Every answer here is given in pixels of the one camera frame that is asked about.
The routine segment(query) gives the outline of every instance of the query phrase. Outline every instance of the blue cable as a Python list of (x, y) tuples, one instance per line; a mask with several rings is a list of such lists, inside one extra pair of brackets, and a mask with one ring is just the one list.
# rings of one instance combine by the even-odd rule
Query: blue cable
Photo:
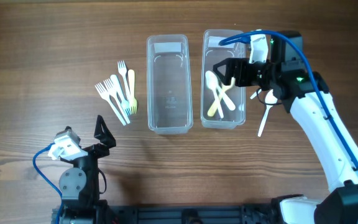
[(341, 140), (346, 152), (348, 153), (348, 155), (351, 158), (351, 161), (354, 163), (355, 167), (358, 168), (358, 160), (357, 160), (356, 156), (353, 154), (353, 152), (350, 149), (349, 145), (347, 144), (344, 136), (342, 135), (341, 131), (339, 130), (338, 126), (336, 125), (334, 118), (331, 116), (331, 114), (328, 110), (327, 104), (323, 99), (323, 96), (321, 96), (321, 93), (318, 90), (316, 80), (314, 79), (313, 72), (312, 72), (312, 69), (309, 64), (308, 59), (303, 54), (303, 52), (288, 37), (284, 36), (283, 34), (281, 34), (279, 32), (275, 32), (275, 31), (271, 31), (271, 30), (257, 30), (257, 31), (246, 32), (243, 34), (238, 34), (238, 35), (235, 35), (232, 37), (228, 37), (228, 38), (220, 41), (219, 45), (233, 44), (236, 42), (242, 42), (242, 43), (247, 44), (247, 43), (250, 43), (250, 37), (255, 34), (273, 35), (273, 36), (281, 38), (282, 40), (285, 40), (285, 42), (288, 43), (298, 53), (298, 55), (302, 58), (302, 61), (305, 63), (305, 66), (306, 66), (306, 70), (308, 71), (310, 82), (313, 86), (313, 89), (315, 90), (315, 92), (317, 94), (318, 100), (320, 101), (324, 112), (326, 113), (326, 117), (328, 118), (329, 122), (331, 123), (331, 126), (333, 127), (338, 138)]
[[(62, 198), (62, 192), (41, 172), (41, 170), (37, 167), (37, 164), (35, 163), (35, 160), (37, 159), (37, 157), (39, 155), (41, 155), (41, 153), (49, 151), (51, 146), (54, 145), (55, 143), (51, 143), (49, 144), (49, 146), (47, 146), (45, 149), (42, 149), (41, 151), (37, 152), (34, 157), (32, 158), (32, 165), (34, 166), (34, 169), (37, 171), (37, 173), (40, 174), (40, 176), (42, 178), (44, 178), (44, 180), (46, 182), (48, 182), (49, 185), (51, 185), (60, 195), (60, 198)], [(63, 202), (61, 202), (60, 204), (60, 208), (59, 211), (57, 212), (57, 216), (56, 216), (56, 224), (59, 224), (59, 218), (60, 218), (60, 213), (62, 212), (63, 209)]]

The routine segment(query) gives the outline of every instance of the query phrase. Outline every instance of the black cable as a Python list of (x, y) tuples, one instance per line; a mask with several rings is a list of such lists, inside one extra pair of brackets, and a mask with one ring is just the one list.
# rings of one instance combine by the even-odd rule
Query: black cable
[(106, 176), (104, 175), (104, 173), (98, 168), (99, 173), (102, 175), (103, 180), (104, 180), (104, 192), (99, 192), (99, 194), (104, 194), (107, 190), (107, 180), (106, 180)]
[(266, 103), (262, 100), (260, 100), (259, 98), (259, 90), (262, 89), (262, 88), (259, 88), (256, 90), (256, 97), (258, 98), (259, 102), (263, 103), (264, 105), (270, 105), (270, 106), (277, 106), (277, 105), (282, 105), (283, 103)]

